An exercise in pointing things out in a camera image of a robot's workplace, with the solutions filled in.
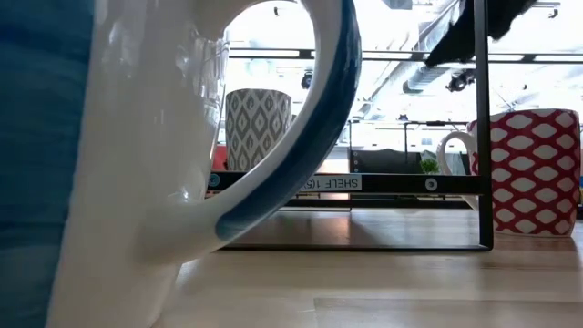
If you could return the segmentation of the red white patterned mug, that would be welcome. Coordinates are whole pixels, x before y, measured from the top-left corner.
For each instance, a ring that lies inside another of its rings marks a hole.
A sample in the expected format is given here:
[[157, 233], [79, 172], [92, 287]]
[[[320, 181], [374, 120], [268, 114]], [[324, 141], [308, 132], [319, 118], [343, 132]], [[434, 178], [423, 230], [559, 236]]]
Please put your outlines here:
[[494, 232], [569, 237], [579, 203], [578, 112], [537, 108], [490, 118]]

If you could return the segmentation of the grey white patterned mug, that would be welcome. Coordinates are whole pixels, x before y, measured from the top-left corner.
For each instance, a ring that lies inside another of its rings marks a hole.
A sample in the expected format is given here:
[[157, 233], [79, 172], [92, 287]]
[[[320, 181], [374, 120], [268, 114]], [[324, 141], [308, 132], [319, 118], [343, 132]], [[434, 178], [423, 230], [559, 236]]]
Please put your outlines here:
[[227, 168], [249, 171], [292, 123], [292, 97], [276, 89], [241, 88], [226, 96]]

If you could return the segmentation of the blue and white mug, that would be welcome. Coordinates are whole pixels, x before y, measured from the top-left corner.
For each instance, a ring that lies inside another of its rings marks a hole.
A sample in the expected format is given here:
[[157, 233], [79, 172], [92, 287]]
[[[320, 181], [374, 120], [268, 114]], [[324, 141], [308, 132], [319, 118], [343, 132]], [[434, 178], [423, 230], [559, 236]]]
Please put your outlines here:
[[182, 264], [268, 219], [333, 148], [362, 64], [353, 0], [298, 0], [300, 115], [206, 194], [226, 30], [264, 0], [0, 0], [0, 328], [154, 328]]

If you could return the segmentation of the ceiling light track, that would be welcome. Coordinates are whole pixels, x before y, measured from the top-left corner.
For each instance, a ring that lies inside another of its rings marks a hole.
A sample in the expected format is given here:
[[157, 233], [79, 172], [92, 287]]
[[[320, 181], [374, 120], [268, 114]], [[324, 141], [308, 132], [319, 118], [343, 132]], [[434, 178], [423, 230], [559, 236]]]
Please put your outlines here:
[[[248, 59], [314, 59], [316, 51], [305, 48], [249, 48], [233, 47], [230, 50], [231, 58]], [[364, 50], [362, 59], [364, 61], [404, 61], [423, 62], [426, 60], [428, 52], [419, 51], [379, 51]], [[550, 64], [550, 65], [571, 65], [583, 64], [583, 53], [490, 53], [488, 61], [496, 64]]]

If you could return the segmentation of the black background workstation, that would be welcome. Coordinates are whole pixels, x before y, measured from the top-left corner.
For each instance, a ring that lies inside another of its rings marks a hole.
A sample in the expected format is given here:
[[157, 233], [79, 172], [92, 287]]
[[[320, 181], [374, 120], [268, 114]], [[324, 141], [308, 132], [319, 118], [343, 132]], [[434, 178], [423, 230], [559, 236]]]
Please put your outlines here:
[[424, 174], [419, 162], [437, 161], [437, 145], [451, 132], [464, 132], [464, 121], [351, 120], [347, 124], [351, 173]]

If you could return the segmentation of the silver ventilation duct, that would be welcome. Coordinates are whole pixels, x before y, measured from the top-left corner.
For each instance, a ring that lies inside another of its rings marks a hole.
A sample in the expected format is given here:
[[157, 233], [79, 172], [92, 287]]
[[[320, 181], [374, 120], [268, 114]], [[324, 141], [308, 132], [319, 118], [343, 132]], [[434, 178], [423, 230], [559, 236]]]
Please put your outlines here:
[[[430, 52], [464, 8], [465, 0], [398, 0], [409, 5], [392, 8], [389, 0], [357, 0], [363, 50]], [[401, 95], [416, 96], [441, 77], [445, 68], [423, 62], [363, 61], [353, 119], [383, 119]]]

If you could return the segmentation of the wooden shelf with black frame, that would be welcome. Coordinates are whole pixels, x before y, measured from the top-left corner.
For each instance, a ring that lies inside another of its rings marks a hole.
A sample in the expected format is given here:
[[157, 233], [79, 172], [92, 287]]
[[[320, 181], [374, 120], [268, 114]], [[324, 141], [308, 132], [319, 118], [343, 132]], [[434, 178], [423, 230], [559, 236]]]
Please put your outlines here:
[[473, 0], [473, 26], [476, 55], [476, 128], [475, 147], [478, 153], [479, 174], [476, 176], [399, 175], [381, 173], [350, 173], [345, 177], [349, 184], [342, 188], [334, 174], [317, 174], [308, 180], [309, 191], [331, 193], [363, 192], [388, 195], [461, 195], [476, 196], [478, 201], [478, 237], [476, 244], [461, 246], [358, 246], [355, 251], [492, 251], [494, 248], [494, 222], [492, 219], [492, 178], [490, 164], [490, 104], [488, 67], [489, 2]]

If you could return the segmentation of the black aluminium table frame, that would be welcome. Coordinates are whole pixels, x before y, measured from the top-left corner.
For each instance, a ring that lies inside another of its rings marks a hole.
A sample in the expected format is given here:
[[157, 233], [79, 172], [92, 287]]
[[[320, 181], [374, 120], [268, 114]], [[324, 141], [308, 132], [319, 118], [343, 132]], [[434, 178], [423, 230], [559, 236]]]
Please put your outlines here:
[[346, 209], [438, 209], [470, 210], [471, 207], [460, 200], [384, 200], [384, 199], [292, 199], [285, 207], [294, 208], [346, 208]]

